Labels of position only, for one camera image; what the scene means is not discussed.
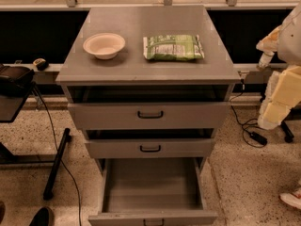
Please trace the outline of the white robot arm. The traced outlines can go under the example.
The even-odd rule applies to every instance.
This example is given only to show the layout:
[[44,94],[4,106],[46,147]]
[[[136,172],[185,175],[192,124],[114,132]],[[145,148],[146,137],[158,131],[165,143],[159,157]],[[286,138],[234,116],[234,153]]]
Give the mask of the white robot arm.
[[301,3],[256,48],[262,51],[257,66],[260,71],[269,65],[274,54],[288,65],[282,73],[272,73],[261,103],[258,125],[272,130],[301,102]]

